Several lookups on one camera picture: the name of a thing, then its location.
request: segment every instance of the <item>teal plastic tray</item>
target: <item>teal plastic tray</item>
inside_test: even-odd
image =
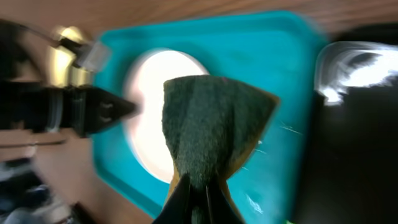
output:
[[[105,32],[111,49],[95,85],[123,95],[128,71],[144,52],[178,50],[195,57],[212,75],[241,80],[281,99],[252,157],[228,180],[248,223],[282,223],[291,210],[312,104],[315,60],[324,36],[285,11],[172,22]],[[168,184],[145,171],[133,156],[122,124],[93,136],[97,174],[116,191],[156,217]]]

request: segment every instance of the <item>blue tray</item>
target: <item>blue tray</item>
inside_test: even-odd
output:
[[[135,59],[159,47],[192,55],[212,75],[235,78],[279,96],[281,105],[262,144],[228,184],[248,223],[284,222],[305,144],[315,60],[326,45],[324,36],[301,17],[277,11],[111,30],[100,41],[112,54],[96,74],[95,85],[118,96]],[[122,124],[95,134],[93,144],[97,174],[156,217],[169,185],[136,160]]]

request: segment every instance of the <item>brown table surface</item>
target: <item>brown table surface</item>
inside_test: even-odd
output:
[[[285,9],[313,19],[336,34],[361,24],[398,21],[397,0],[0,0],[0,17],[35,24],[77,26],[90,36],[119,27]],[[45,42],[29,37],[44,64]],[[40,147],[39,173],[67,202],[81,201],[99,223],[150,223],[151,218],[103,183],[94,173],[91,143],[63,130],[62,146]]]

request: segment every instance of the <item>wooden table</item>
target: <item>wooden table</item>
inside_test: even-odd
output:
[[[308,16],[328,33],[375,22],[398,21],[397,0],[0,0],[0,17],[35,24],[77,26],[96,37],[108,30],[156,22],[274,9]],[[46,43],[26,40],[44,65]],[[113,191],[94,173],[91,143],[77,139],[38,148],[35,164],[42,177],[70,203],[77,200],[98,223],[150,223],[151,218]]]

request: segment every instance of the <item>round white object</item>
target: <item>round white object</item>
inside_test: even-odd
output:
[[[124,122],[131,151],[148,173],[170,183],[173,160],[162,131],[163,83],[208,72],[193,57],[174,50],[146,53],[133,66],[125,86],[125,98],[139,107],[137,115]]]

